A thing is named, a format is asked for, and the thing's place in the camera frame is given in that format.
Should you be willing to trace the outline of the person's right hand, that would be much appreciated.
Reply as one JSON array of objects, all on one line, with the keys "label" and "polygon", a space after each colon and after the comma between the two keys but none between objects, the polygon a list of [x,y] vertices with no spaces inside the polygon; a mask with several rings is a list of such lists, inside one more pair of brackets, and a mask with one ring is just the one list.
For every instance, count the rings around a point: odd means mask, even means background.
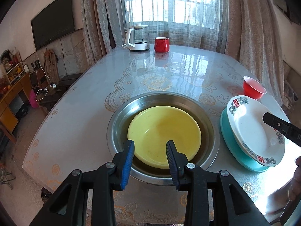
[{"label": "person's right hand", "polygon": [[291,180],[291,186],[288,190],[288,198],[290,201],[294,201],[301,192],[301,157],[298,157],[295,161],[297,169],[294,172]]}]

